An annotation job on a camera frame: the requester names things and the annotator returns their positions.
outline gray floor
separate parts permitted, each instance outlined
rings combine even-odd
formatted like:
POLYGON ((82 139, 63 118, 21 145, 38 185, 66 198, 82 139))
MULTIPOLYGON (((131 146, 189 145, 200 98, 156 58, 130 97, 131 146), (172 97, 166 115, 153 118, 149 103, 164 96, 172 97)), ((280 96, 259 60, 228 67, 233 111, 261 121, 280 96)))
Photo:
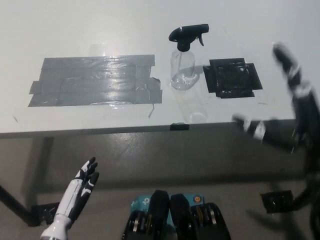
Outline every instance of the gray floor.
MULTIPOLYGON (((235 240, 311 239, 309 208, 268 215, 260 197, 303 190, 301 152, 291 156, 233 131, 1 140, 0 183, 26 206, 57 202, 79 167, 96 156, 100 178, 71 240, 120 239, 131 201, 155 189, 204 194, 220 207, 235 240)), ((37 239, 44 228, 27 227, 0 204, 1 240, 37 239)))

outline gray duct tape patch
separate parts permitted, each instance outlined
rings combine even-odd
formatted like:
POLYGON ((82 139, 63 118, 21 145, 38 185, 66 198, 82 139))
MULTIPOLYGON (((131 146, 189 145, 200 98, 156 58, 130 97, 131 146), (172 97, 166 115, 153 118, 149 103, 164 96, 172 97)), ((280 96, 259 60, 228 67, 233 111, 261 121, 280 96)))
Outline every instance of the gray duct tape patch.
POLYGON ((139 81, 128 79, 64 79, 57 81, 34 81, 30 94, 67 94, 124 92, 135 90, 160 90, 160 80, 150 77, 139 81))
POLYGON ((162 103, 162 90, 34 94, 29 107, 155 103, 162 103))
POLYGON ((42 69, 110 69, 154 65, 155 55, 58 57, 45 58, 42 69))
POLYGON ((154 55, 45 58, 29 107, 162 103, 154 55))

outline robotic finger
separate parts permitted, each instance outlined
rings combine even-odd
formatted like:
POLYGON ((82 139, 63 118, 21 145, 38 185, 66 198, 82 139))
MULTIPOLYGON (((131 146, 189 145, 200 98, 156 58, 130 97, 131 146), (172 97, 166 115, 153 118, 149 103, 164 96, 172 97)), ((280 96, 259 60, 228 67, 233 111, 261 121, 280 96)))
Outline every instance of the robotic finger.
POLYGON ((68 230, 84 209, 99 173, 96 172, 98 163, 92 157, 78 171, 69 183, 55 213, 53 223, 43 231, 40 240, 68 240, 68 230))
POLYGON ((292 95, 296 124, 292 136, 283 137, 281 131, 272 130, 263 121, 248 121, 238 115, 233 116, 233 120, 244 132, 263 143, 291 152, 297 147, 304 147, 306 189, 291 201, 292 205, 287 209, 296 211, 312 203, 310 228, 314 238, 320 239, 320 228, 315 223, 320 216, 320 111, 316 94, 303 78, 297 60, 282 43, 273 46, 273 55, 282 68, 292 95))

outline clear plastic spray bottle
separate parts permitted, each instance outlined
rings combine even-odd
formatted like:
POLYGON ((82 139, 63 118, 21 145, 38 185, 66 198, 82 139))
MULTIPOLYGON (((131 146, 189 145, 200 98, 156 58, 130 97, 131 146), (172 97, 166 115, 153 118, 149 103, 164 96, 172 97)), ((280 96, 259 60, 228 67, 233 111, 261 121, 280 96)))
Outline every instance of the clear plastic spray bottle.
POLYGON ((175 29, 169 36, 171 42, 177 43, 177 49, 171 55, 171 85, 186 91, 196 82, 194 78, 196 58, 190 50, 190 44, 199 39, 203 46, 202 34, 209 32, 208 24, 182 26, 175 29))

